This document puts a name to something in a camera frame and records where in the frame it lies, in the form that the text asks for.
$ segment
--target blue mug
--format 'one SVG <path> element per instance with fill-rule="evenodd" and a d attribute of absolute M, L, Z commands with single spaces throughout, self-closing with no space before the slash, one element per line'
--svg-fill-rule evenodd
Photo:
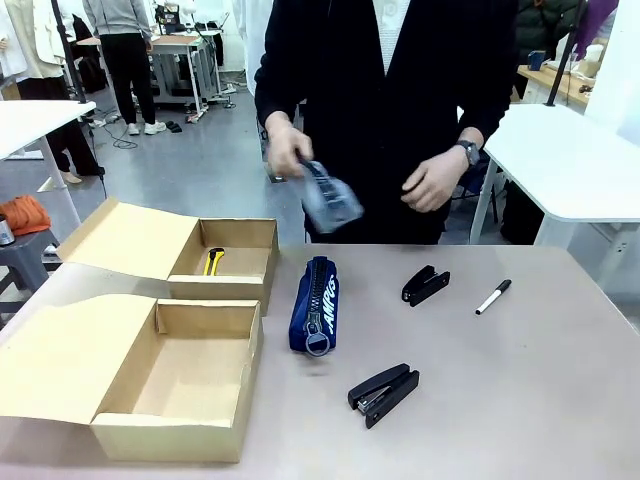
<path fill-rule="evenodd" d="M 544 50 L 535 50 L 529 54 L 529 70 L 533 72 L 539 72 L 544 63 L 544 59 L 547 56 L 547 52 Z"/>

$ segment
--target gray stool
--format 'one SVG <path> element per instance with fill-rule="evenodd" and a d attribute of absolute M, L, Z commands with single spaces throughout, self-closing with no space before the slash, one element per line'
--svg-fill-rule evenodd
<path fill-rule="evenodd" d="M 43 264 L 42 254 L 49 245 L 59 245 L 51 230 L 16 237 L 15 243 L 0 247 L 0 266 L 9 267 L 9 275 L 0 280 L 0 294 L 11 283 L 18 290 L 35 293 L 49 279 L 48 271 L 55 270 L 59 263 Z M 17 313 L 24 302 L 0 302 L 0 313 Z"/>

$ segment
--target box lid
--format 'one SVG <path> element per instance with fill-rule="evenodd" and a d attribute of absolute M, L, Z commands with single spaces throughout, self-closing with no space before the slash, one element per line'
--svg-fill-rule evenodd
<path fill-rule="evenodd" d="M 105 295 L 38 311 L 0 347 L 0 416 L 91 423 L 155 305 Z"/>
<path fill-rule="evenodd" d="M 198 222 L 109 198 L 57 253 L 65 262 L 166 280 Z"/>

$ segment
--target black and white marker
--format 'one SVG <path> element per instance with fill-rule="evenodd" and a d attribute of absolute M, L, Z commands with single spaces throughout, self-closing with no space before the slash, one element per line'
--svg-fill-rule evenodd
<path fill-rule="evenodd" d="M 511 280 L 505 280 L 504 282 L 502 282 L 500 286 L 496 288 L 496 291 L 493 292 L 489 298 L 487 298 L 487 301 L 484 302 L 476 310 L 476 315 L 482 315 L 484 311 L 493 304 L 493 302 L 495 302 L 498 298 L 500 298 L 500 296 L 509 289 L 510 286 L 511 286 Z"/>

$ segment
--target black stapler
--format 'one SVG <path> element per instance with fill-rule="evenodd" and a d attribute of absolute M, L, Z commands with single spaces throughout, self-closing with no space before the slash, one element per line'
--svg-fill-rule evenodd
<path fill-rule="evenodd" d="M 369 429 L 413 392 L 419 380 L 420 372 L 412 372 L 411 367 L 403 363 L 371 377 L 351 390 L 348 395 L 349 405 L 352 410 L 360 410 Z"/>
<path fill-rule="evenodd" d="M 449 285 L 449 280 L 451 273 L 444 272 L 438 275 L 434 267 L 427 265 L 402 289 L 402 300 L 416 307 Z"/>

